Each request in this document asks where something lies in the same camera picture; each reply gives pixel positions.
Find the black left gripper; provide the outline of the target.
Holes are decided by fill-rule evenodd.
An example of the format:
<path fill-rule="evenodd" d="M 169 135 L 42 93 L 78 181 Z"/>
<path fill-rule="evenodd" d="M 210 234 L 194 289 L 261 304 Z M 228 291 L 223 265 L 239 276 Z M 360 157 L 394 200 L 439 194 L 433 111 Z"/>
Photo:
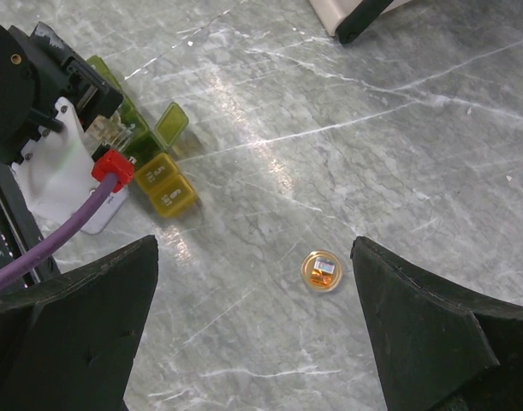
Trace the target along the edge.
<path fill-rule="evenodd" d="M 88 128 L 98 116 L 109 118 L 123 101 L 121 92 L 98 74 L 74 49 L 42 21 L 27 35 L 11 26 L 9 35 L 28 59 L 25 76 L 33 83 L 30 108 L 55 117 L 55 102 L 66 98 L 79 123 Z"/>

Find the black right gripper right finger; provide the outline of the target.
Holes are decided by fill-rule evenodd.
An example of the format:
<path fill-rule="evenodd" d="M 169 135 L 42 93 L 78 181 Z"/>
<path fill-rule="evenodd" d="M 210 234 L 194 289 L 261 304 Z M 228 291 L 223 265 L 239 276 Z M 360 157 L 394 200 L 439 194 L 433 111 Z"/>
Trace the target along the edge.
<path fill-rule="evenodd" d="M 523 410 L 523 306 L 359 236 L 354 279 L 389 410 Z"/>

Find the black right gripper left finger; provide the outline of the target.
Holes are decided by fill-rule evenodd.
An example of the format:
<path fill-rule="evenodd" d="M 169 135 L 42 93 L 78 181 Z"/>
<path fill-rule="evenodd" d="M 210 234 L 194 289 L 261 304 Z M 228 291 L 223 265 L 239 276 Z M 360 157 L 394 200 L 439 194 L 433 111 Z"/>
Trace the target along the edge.
<path fill-rule="evenodd" d="M 0 410 L 123 410 L 158 279 L 152 235 L 0 295 Z"/>

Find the gold bottle cap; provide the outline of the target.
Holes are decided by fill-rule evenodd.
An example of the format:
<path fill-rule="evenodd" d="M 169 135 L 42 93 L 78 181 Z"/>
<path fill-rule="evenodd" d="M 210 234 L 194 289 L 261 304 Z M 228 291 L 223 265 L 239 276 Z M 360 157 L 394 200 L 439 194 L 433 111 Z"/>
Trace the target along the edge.
<path fill-rule="evenodd" d="M 342 280 L 342 263 L 330 251 L 315 250 L 303 260 L 300 274 L 309 289 L 318 293 L 329 293 L 335 290 Z"/>

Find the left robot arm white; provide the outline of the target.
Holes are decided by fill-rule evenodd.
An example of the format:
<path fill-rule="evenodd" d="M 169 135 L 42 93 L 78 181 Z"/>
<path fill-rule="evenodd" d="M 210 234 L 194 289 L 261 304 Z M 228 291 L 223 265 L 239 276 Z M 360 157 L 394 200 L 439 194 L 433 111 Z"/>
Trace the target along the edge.
<path fill-rule="evenodd" d="M 22 149 L 38 140 L 40 127 L 61 132 L 56 102 L 66 98 L 79 124 L 109 118 L 122 94 L 56 32 L 39 22 L 31 34 L 0 25 L 0 162 L 22 163 Z"/>

